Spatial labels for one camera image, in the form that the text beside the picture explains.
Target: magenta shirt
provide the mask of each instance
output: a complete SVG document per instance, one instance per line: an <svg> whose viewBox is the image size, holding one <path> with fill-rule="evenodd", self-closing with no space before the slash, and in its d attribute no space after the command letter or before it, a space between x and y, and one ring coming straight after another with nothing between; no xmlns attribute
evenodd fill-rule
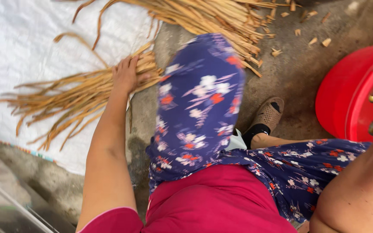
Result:
<svg viewBox="0 0 373 233"><path fill-rule="evenodd" d="M131 208L115 208L80 233L296 232L278 214L274 200L241 165L213 165L150 196L146 225Z"/></svg>

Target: foot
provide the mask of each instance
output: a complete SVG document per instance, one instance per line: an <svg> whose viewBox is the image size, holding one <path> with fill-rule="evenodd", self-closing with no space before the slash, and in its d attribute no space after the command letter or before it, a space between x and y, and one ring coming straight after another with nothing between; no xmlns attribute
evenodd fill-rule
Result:
<svg viewBox="0 0 373 233"><path fill-rule="evenodd" d="M283 110L284 101L278 97L269 98L260 106L251 127L242 136L247 149L251 149L251 141L255 135L272 133L281 119Z"/></svg>

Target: black sock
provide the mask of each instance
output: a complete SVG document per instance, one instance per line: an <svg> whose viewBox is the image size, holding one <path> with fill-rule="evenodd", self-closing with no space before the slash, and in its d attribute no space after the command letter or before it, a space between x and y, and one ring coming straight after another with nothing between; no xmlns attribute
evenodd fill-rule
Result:
<svg viewBox="0 0 373 233"><path fill-rule="evenodd" d="M242 140L247 146L247 150L251 150L251 140L253 139L254 135L259 134L259 133L264 133L264 134L269 135L270 129L267 127L267 125L255 124L244 135L242 135Z"/></svg>

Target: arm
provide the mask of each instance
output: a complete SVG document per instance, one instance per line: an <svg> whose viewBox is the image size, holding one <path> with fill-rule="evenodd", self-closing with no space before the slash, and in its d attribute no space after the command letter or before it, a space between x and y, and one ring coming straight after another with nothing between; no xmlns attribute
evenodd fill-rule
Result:
<svg viewBox="0 0 373 233"><path fill-rule="evenodd" d="M138 56L127 57L112 68L114 88L93 134L86 159L82 213L77 231L97 215L116 208L136 210L135 196L125 157L125 116L128 95L138 81Z"/></svg>
<svg viewBox="0 0 373 233"><path fill-rule="evenodd" d="M373 232L373 144L323 190L310 231Z"/></svg>

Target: pink sleeve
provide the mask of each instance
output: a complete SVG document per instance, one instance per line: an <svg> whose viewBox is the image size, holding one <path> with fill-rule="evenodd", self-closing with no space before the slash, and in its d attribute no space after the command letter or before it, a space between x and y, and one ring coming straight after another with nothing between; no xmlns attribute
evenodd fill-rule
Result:
<svg viewBox="0 0 373 233"><path fill-rule="evenodd" d="M98 215L78 233L140 233L142 228L143 223L135 210L119 207Z"/></svg>

